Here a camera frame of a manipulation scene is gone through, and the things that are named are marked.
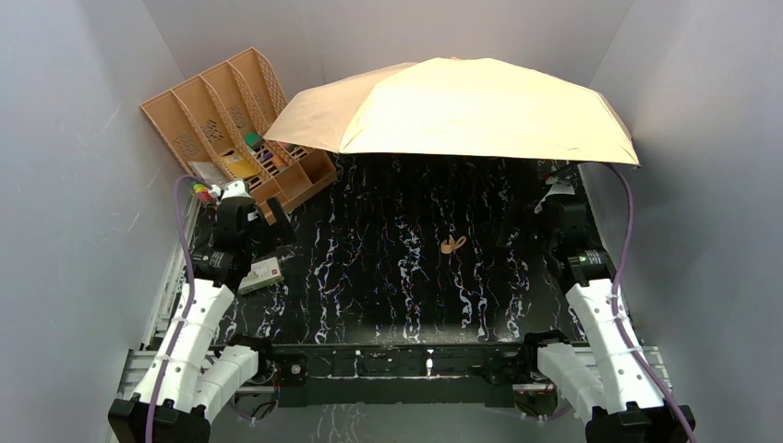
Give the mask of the beige folding umbrella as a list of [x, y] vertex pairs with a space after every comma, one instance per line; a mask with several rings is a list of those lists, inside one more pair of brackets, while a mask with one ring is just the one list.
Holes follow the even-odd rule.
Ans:
[[338, 154], [639, 164], [601, 93], [493, 58], [401, 63], [300, 91], [264, 138]]

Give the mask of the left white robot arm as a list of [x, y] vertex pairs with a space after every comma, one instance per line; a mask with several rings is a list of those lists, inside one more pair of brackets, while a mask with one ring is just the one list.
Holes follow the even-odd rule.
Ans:
[[187, 281], [158, 352], [129, 398], [116, 399], [108, 422], [119, 442], [207, 442], [216, 414], [259, 373], [262, 341], [240, 335], [202, 367], [221, 317], [254, 257], [295, 240], [278, 198], [266, 201], [268, 222], [249, 197], [219, 199], [211, 237], [190, 249], [183, 231]]

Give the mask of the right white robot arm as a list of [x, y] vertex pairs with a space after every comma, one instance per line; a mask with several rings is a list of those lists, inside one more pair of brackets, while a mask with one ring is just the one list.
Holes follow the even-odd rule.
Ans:
[[695, 418], [644, 356], [605, 249], [591, 243], [587, 207], [571, 195], [544, 198], [531, 215], [532, 242], [584, 328], [594, 365], [553, 330], [524, 336], [516, 373], [552, 384], [584, 423], [588, 442], [693, 442]]

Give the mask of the small white green box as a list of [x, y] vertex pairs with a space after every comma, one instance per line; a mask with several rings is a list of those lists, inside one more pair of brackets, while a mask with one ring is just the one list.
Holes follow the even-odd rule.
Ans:
[[283, 281], [283, 274], [278, 258], [265, 258], [250, 266], [250, 271], [240, 282], [237, 293], [248, 294], [281, 281]]

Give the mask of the colourful marker set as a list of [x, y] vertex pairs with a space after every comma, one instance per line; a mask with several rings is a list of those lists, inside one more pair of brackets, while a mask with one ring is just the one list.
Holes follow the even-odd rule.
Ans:
[[204, 206], [217, 204], [221, 195], [221, 189], [217, 185], [205, 185], [199, 182], [193, 183], [192, 191]]

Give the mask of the white paper card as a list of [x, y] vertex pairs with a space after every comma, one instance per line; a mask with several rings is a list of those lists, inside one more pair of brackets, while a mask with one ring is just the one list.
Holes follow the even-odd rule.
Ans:
[[193, 176], [209, 186], [223, 186], [230, 181], [230, 178], [213, 162], [189, 162], [188, 167]]

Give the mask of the yellow notepad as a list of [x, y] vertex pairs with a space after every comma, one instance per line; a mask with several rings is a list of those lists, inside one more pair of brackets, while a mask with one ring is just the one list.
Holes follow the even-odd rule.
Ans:
[[242, 155], [233, 153], [222, 156], [220, 161], [225, 170], [235, 179], [246, 179], [259, 174], [259, 170]]

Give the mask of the green eraser block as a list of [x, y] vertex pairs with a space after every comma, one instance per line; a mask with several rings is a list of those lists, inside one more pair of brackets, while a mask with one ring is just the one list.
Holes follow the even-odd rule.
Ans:
[[264, 139], [255, 132], [251, 132], [244, 136], [244, 141], [252, 151], [259, 151], [264, 146]]

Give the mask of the orange plastic file organizer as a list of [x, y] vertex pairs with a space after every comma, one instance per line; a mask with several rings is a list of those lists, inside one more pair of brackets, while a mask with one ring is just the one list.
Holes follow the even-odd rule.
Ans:
[[[286, 142], [268, 141], [267, 130], [287, 100], [270, 61], [248, 48], [226, 61], [143, 102], [143, 113], [183, 168], [189, 162], [213, 162], [230, 178], [222, 156], [242, 155], [259, 174], [242, 179], [261, 205], [277, 197], [291, 212], [331, 185], [335, 165], [322, 150]], [[244, 136], [255, 132], [264, 139], [252, 151]]]

